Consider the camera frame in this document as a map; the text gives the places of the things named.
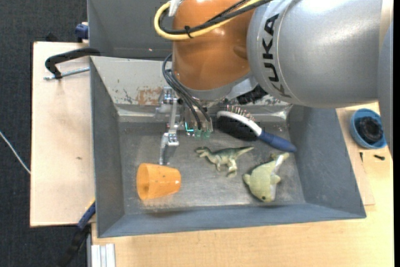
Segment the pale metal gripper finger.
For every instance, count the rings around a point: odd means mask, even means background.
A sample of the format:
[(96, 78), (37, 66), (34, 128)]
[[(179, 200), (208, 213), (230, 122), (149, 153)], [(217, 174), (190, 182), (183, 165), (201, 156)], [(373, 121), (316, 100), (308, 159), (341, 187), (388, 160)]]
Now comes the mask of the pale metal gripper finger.
[(160, 156), (159, 164), (168, 165), (168, 143), (169, 143), (169, 133), (164, 133), (160, 142)]
[(179, 146), (179, 138), (176, 133), (168, 134), (167, 141), (167, 161), (169, 163), (170, 159), (174, 156), (175, 151)]

